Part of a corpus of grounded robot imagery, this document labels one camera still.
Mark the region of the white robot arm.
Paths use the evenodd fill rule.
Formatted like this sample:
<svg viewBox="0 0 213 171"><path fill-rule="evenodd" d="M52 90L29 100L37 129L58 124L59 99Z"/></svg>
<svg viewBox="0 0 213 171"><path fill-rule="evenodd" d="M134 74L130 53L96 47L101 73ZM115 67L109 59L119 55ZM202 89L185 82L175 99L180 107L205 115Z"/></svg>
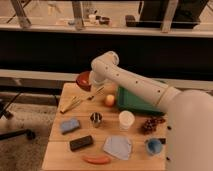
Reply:
<svg viewBox="0 0 213 171"><path fill-rule="evenodd" d="M213 96L200 90L180 91L118 67L109 51L91 62L90 82L109 79L168 116L166 171L213 171Z"/></svg>

